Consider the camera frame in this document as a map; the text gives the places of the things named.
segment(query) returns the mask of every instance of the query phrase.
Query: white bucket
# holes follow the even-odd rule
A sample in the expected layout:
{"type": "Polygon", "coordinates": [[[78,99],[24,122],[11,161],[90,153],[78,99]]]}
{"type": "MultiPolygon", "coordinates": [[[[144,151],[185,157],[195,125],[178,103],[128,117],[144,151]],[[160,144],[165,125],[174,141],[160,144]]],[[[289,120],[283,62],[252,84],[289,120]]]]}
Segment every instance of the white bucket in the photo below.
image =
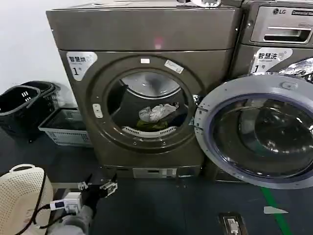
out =
{"type": "MultiPolygon", "coordinates": [[[[40,208],[53,200],[53,188],[43,169],[21,164],[0,177],[0,200],[0,235],[15,235],[26,227],[38,203],[40,208]]],[[[49,222],[49,217],[50,210],[42,210],[36,221],[44,226],[49,222]]],[[[45,231],[32,224],[23,235],[44,235],[45,231]]]]}

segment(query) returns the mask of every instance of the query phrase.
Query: door window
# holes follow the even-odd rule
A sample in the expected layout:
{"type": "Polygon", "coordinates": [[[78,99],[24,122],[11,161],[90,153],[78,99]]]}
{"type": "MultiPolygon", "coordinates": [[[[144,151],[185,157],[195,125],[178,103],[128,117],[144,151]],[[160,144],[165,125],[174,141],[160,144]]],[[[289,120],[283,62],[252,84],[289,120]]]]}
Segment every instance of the door window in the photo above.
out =
{"type": "Polygon", "coordinates": [[[184,123],[188,102],[183,89],[170,76],[136,72],[115,83],[108,96],[108,111],[122,131],[141,138],[159,138],[184,123]]]}
{"type": "Polygon", "coordinates": [[[213,117],[209,132],[223,160],[251,175],[288,178],[313,162],[313,119],[289,102],[234,101],[213,117]]]}

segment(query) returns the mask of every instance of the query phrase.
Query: dryer door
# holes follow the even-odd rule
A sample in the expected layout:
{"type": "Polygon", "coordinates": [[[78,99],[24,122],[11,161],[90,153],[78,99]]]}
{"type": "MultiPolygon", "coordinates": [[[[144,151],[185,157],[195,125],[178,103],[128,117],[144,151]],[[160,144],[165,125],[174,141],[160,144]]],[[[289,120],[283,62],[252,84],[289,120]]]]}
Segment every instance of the dryer door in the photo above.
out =
{"type": "Polygon", "coordinates": [[[195,116],[197,140],[219,168],[267,188],[313,186],[313,84],[249,75],[209,93],[195,116]]]}

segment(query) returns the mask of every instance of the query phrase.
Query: dryer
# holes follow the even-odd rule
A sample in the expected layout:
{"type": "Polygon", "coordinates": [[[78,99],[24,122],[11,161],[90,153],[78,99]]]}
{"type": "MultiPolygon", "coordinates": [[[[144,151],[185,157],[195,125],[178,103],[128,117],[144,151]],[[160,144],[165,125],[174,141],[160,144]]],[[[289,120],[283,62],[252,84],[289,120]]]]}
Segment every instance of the dryer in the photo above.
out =
{"type": "Polygon", "coordinates": [[[240,8],[119,1],[47,17],[105,173],[198,175],[206,156],[195,137],[195,111],[227,73],[240,8]],[[179,108],[155,125],[139,122],[139,111],[160,104],[179,108]]]}

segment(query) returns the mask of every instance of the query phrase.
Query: dark floor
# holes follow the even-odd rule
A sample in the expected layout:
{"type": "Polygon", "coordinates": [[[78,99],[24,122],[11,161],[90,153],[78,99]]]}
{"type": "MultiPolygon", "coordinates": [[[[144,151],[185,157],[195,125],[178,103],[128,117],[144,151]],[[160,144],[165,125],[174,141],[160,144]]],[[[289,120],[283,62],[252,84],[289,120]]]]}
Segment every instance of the dark floor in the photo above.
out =
{"type": "MultiPolygon", "coordinates": [[[[59,147],[43,135],[34,143],[14,141],[0,131],[0,172],[21,163],[44,168],[52,182],[79,182],[101,170],[92,149],[59,147]]],[[[118,191],[98,205],[92,235],[223,235],[221,212],[238,212],[249,235],[282,235],[259,187],[213,184],[201,178],[177,180],[122,180],[118,191]]],[[[313,188],[271,190],[293,235],[312,234],[313,188]]]]}

